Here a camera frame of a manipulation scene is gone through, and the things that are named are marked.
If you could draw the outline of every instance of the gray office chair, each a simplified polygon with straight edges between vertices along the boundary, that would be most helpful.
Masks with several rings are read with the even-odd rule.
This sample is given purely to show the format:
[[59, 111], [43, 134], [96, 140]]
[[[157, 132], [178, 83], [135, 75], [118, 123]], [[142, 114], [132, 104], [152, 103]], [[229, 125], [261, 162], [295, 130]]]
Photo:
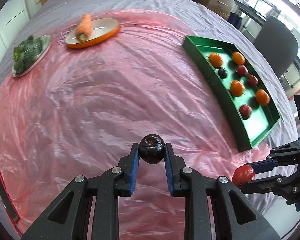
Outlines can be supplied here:
[[298, 42], [292, 32], [277, 18], [271, 16], [263, 25], [253, 45], [259, 50], [280, 79], [296, 59]]

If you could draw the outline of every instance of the carrot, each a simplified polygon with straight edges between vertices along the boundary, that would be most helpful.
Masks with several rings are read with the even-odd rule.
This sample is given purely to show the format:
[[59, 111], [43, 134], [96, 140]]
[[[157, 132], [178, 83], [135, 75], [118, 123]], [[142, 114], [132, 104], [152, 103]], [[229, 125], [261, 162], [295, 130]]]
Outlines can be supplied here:
[[75, 36], [78, 41], [84, 42], [89, 39], [92, 33], [92, 21], [90, 14], [86, 13], [82, 16], [82, 19], [75, 30]]

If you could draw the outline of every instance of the table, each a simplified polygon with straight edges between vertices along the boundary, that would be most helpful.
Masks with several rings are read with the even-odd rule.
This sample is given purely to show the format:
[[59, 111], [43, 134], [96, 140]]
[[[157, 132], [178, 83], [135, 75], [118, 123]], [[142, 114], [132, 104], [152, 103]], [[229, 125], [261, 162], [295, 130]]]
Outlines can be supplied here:
[[249, 18], [254, 20], [261, 27], [265, 24], [266, 18], [262, 16], [260, 13], [258, 13], [254, 8], [252, 8], [248, 4], [243, 3], [240, 0], [234, 0], [234, 3], [236, 4], [236, 6], [241, 12], [248, 15]]

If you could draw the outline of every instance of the dark fruit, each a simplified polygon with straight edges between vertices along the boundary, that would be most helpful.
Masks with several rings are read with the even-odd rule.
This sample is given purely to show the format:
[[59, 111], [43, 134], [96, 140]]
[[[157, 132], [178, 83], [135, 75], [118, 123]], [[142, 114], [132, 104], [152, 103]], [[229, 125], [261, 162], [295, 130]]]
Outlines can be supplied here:
[[252, 113], [252, 108], [248, 105], [240, 106], [239, 112], [244, 120], [248, 119]]
[[244, 77], [249, 74], [248, 69], [244, 65], [239, 65], [237, 67], [237, 73], [239, 76]]
[[249, 165], [243, 165], [237, 168], [234, 171], [234, 174], [232, 176], [232, 183], [235, 184], [238, 188], [241, 188], [241, 186], [249, 181], [256, 178], [256, 173], [254, 169]]
[[255, 87], [255, 86], [258, 85], [259, 81], [258, 81], [258, 79], [255, 76], [249, 75], [249, 77], [248, 77], [248, 83], [249, 83], [250, 86]]
[[139, 144], [139, 156], [150, 164], [159, 163], [164, 157], [164, 141], [156, 134], [148, 134]]
[[225, 68], [220, 68], [219, 71], [218, 71], [218, 75], [220, 78], [226, 78], [227, 75], [228, 75], [228, 72]]

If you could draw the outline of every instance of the spinach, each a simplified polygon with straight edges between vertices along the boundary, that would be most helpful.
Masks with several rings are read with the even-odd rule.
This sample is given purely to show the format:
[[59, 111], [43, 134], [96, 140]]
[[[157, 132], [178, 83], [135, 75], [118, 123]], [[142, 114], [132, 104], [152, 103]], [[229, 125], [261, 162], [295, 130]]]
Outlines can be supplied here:
[[17, 75], [22, 74], [24, 71], [30, 68], [41, 52], [41, 38], [39, 37], [34, 39], [32, 35], [15, 47], [13, 50], [13, 59], [15, 61], [13, 68]]

